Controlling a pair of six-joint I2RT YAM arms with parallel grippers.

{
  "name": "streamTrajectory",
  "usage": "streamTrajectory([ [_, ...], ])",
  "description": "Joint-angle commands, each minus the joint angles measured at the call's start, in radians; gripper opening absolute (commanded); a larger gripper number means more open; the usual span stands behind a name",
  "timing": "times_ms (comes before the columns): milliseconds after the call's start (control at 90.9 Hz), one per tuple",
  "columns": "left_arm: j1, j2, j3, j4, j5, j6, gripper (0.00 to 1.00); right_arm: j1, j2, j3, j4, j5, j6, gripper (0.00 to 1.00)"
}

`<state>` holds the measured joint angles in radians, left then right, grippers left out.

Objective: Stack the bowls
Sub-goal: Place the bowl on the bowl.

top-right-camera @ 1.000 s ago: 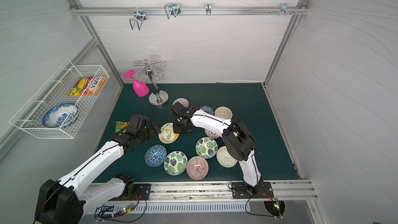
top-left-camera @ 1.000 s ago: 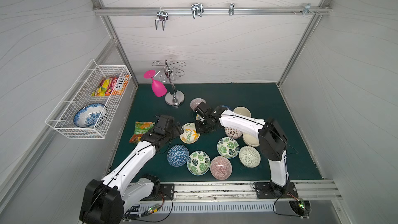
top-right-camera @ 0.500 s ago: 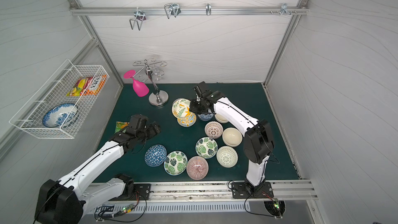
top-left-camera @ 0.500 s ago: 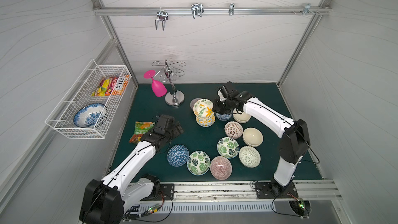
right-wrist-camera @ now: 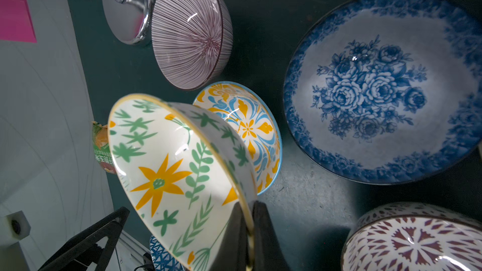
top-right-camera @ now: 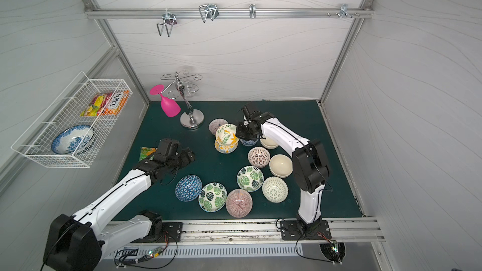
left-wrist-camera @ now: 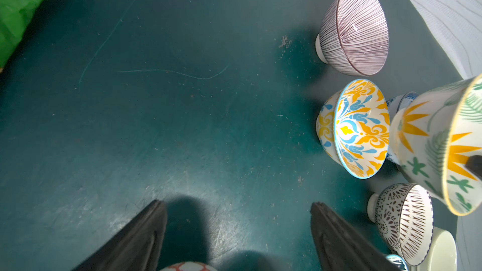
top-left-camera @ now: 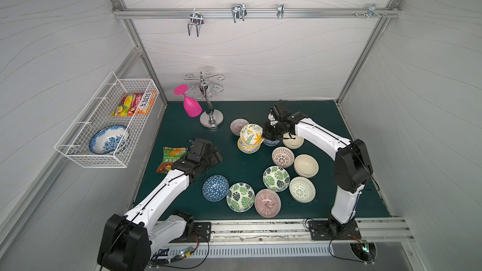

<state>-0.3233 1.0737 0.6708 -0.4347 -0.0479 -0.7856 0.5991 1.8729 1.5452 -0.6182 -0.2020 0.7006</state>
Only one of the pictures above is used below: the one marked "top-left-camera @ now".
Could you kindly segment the small blue floral bowl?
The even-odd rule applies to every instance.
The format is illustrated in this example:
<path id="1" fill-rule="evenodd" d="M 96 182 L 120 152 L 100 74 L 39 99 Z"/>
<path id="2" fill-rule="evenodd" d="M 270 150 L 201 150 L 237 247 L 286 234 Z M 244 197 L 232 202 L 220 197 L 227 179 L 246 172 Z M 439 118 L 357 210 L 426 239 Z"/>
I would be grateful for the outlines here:
<path id="1" fill-rule="evenodd" d="M 270 140 L 264 139 L 263 144 L 269 147 L 277 146 L 280 143 L 280 140 Z"/>

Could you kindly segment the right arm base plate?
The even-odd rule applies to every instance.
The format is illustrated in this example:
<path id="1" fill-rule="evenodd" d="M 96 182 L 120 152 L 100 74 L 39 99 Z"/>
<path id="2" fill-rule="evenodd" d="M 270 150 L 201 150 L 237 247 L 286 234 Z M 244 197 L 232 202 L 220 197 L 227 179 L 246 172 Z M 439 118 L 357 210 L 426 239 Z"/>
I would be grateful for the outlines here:
<path id="1" fill-rule="evenodd" d="M 362 236 L 355 220 L 340 224 L 336 220 L 307 219 L 305 226 L 314 241 L 361 240 Z"/>

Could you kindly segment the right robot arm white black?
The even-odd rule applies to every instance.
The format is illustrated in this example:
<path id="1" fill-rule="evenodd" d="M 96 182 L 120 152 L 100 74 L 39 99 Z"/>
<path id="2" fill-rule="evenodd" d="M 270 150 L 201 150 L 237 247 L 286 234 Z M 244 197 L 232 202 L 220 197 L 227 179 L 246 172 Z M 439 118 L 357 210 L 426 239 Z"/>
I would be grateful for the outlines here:
<path id="1" fill-rule="evenodd" d="M 328 228 L 332 235 L 346 232 L 355 221 L 359 198 L 374 172 L 366 144 L 360 139 L 343 138 L 302 112 L 288 111 L 284 103 L 279 102 L 270 108 L 263 136 L 282 140 L 287 133 L 309 141 L 334 160 L 337 191 Z"/>

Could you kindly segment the blue triangle pattern bowl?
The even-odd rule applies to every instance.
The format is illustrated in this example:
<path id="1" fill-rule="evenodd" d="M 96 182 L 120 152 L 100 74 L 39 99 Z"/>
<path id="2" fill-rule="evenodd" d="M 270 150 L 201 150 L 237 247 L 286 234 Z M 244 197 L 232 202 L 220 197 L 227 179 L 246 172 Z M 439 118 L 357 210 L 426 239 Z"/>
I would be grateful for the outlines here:
<path id="1" fill-rule="evenodd" d="M 229 183 L 226 177 L 222 175 L 213 175 L 209 177 L 203 184 L 203 197 L 209 202 L 218 202 L 223 200 L 229 191 Z"/>

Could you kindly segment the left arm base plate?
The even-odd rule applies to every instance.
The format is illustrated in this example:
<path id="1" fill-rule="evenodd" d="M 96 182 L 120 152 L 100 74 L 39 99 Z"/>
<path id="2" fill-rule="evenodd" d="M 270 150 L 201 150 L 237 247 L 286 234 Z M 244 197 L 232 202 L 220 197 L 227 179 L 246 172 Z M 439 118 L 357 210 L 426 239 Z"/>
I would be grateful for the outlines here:
<path id="1" fill-rule="evenodd" d="M 189 223 L 181 237 L 173 240 L 173 243 L 196 243 L 197 240 L 204 242 L 206 239 L 210 241 L 211 230 L 211 222 Z"/>

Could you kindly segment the yellow leaf pattern bowl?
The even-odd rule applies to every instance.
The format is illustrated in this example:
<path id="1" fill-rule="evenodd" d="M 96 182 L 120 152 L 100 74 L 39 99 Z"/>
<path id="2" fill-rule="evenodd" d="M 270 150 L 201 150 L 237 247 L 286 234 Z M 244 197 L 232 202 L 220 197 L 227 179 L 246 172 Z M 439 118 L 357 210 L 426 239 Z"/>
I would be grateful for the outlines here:
<path id="1" fill-rule="evenodd" d="M 263 128 L 258 124 L 247 124 L 240 132 L 241 141 L 248 146 L 258 146 L 263 143 Z"/>

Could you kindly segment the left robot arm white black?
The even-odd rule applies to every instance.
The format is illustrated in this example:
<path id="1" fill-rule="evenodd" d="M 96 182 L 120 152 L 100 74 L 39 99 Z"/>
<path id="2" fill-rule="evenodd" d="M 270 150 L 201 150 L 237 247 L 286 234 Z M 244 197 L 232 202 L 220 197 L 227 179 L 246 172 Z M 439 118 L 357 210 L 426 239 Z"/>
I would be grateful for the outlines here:
<path id="1" fill-rule="evenodd" d="M 138 205 L 114 214 L 105 224 L 97 263 L 108 270 L 144 270 L 146 267 L 171 267 L 197 250 L 190 247 L 166 258 L 163 250 L 179 238 L 199 236 L 193 231 L 193 216 L 178 211 L 165 221 L 162 214 L 174 200 L 209 169 L 222 162 L 218 149 L 208 140 L 194 139 L 188 152 L 174 162 L 171 171 Z"/>

